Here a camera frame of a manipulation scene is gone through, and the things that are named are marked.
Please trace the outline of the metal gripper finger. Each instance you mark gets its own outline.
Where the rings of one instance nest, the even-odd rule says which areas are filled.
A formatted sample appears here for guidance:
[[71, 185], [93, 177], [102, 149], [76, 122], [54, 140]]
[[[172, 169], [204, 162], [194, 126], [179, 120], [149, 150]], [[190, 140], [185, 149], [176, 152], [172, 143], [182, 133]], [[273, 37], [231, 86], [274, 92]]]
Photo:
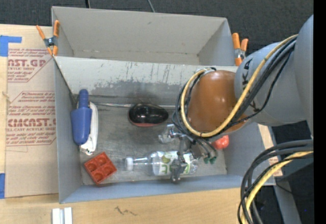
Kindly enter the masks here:
[[171, 164], [171, 182], [178, 183], [180, 181], [180, 176], [187, 167], [187, 162], [184, 158], [176, 158]]
[[166, 130], [158, 135], [158, 141], [161, 144], [168, 144], [176, 138], [176, 132], [174, 131], [175, 125], [168, 124]]

